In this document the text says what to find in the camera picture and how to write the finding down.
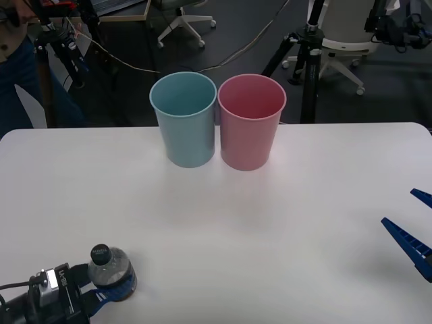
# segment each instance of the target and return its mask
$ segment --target blue cup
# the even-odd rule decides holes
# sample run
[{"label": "blue cup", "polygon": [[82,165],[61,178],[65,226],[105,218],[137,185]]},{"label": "blue cup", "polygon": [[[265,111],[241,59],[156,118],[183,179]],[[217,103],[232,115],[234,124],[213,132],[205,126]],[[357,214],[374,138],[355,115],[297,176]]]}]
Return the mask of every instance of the blue cup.
[{"label": "blue cup", "polygon": [[216,86],[194,72],[170,74],[151,88],[150,102],[167,149],[180,167],[199,167],[215,154]]}]

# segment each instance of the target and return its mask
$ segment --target tripod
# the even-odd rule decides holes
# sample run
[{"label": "tripod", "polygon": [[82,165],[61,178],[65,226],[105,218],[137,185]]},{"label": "tripod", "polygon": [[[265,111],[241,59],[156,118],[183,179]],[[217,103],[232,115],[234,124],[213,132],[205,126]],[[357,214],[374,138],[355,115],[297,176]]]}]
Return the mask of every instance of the tripod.
[{"label": "tripod", "polygon": [[262,75],[270,77],[279,63],[288,54],[295,44],[300,45],[298,59],[294,74],[290,79],[291,84],[300,84],[300,76],[306,64],[304,77],[304,88],[302,98],[302,110],[300,114],[301,124],[313,124],[315,122],[315,110],[318,98],[319,69],[321,65],[321,54],[324,34],[318,28],[318,19],[323,10],[324,0],[315,0],[309,21],[304,27],[299,28],[286,36],[279,49],[270,59]]},{"label": "tripod", "polygon": [[[51,70],[49,68],[47,45],[51,45],[56,56],[66,68],[76,88],[82,88],[84,86],[80,72],[87,74],[89,68],[71,36],[71,32],[54,26],[49,19],[48,9],[42,5],[40,0],[30,0],[30,2],[31,9],[38,17],[43,30],[34,41],[34,52],[36,54],[37,69],[43,96],[43,109],[45,111],[47,127],[56,128],[57,118],[53,102],[53,85],[51,81]],[[99,32],[99,17],[92,3],[90,0],[77,0],[77,4],[81,20],[88,26],[92,34],[92,39],[104,45],[103,37]],[[102,70],[111,77],[111,90],[114,90],[118,67],[105,52],[98,51],[96,54]],[[131,126],[128,118],[119,109],[108,106],[108,111],[117,126]]]}]

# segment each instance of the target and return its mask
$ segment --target water bottle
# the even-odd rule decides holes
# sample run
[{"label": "water bottle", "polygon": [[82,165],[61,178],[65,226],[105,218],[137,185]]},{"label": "water bottle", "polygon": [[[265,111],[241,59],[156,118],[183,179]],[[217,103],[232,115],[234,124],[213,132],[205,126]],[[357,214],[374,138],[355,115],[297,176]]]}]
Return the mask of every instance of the water bottle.
[{"label": "water bottle", "polygon": [[134,293],[135,271],[122,249],[98,244],[90,256],[92,260],[88,264],[88,276],[104,297],[120,302]]}]

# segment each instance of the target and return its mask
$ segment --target chair base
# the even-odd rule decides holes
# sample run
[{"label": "chair base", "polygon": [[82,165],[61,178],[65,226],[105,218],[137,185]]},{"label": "chair base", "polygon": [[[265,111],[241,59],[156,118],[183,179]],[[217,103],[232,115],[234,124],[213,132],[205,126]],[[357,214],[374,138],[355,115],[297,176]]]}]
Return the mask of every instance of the chair base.
[{"label": "chair base", "polygon": [[[349,56],[349,57],[365,57],[366,55],[364,53],[350,53],[349,55],[343,55],[343,56]],[[357,91],[356,93],[359,96],[362,96],[365,93],[365,88],[363,87],[364,83],[362,80],[357,78],[357,76],[350,71],[341,61],[339,61],[336,57],[332,56],[323,56],[325,58],[324,64],[321,65],[321,71],[319,72],[319,78],[321,79],[323,77],[323,74],[325,71],[327,71],[329,68],[333,68],[339,73],[343,74],[345,77],[353,81],[357,85]],[[290,66],[290,62],[297,62],[297,56],[289,56],[282,62],[282,67],[284,69],[288,69]],[[352,66],[356,67],[360,63],[359,59],[355,59],[352,61]]]},{"label": "chair base", "polygon": [[193,27],[189,24],[190,22],[210,22],[210,26],[212,28],[216,27],[216,21],[213,20],[212,16],[191,16],[191,15],[185,15],[183,8],[180,8],[180,11],[182,13],[181,16],[178,16],[176,19],[173,20],[173,22],[163,31],[163,33],[157,38],[158,47],[161,49],[163,47],[162,40],[174,29],[177,27],[183,27],[185,28],[192,36],[194,36],[196,39],[198,39],[198,45],[199,47],[204,47],[205,42],[201,38],[201,35],[193,29]]}]

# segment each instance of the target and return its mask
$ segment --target pink cup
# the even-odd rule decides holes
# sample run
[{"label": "pink cup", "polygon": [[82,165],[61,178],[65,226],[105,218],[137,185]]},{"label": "pink cup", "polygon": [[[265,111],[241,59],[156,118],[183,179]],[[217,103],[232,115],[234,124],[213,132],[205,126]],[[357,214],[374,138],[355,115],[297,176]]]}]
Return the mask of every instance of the pink cup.
[{"label": "pink cup", "polygon": [[286,104],[285,90],[266,76],[242,74],[226,80],[217,98],[222,159],[237,170],[262,167]]}]

